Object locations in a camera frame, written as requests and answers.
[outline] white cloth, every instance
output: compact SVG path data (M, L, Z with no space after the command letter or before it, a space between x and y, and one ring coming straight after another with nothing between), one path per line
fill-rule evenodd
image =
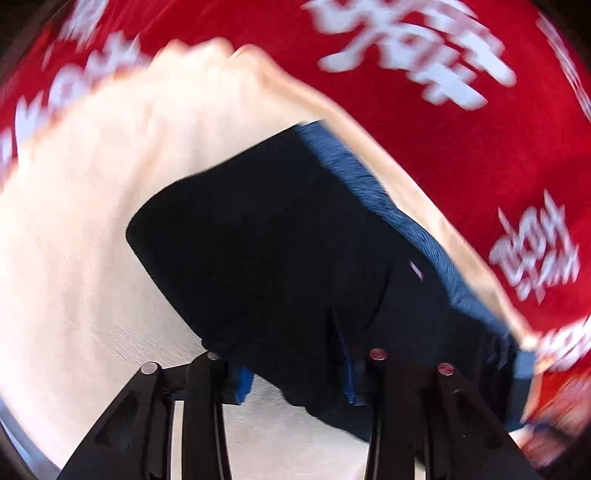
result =
M348 115L253 47L171 45L147 69L104 81L20 150L0 196L0 395L63 466L146 361L203 352L125 241L163 187L319 118L428 230L523 342L529 331L482 260ZM289 406L257 379L226 408L236 478L361 478L367 447Z

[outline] red cloth with white text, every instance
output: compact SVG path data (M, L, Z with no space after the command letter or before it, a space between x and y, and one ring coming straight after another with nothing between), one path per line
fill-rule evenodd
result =
M0 90L2 159L93 82L213 37L343 106L549 332L557 367L585 355L591 76L527 0L77 0Z

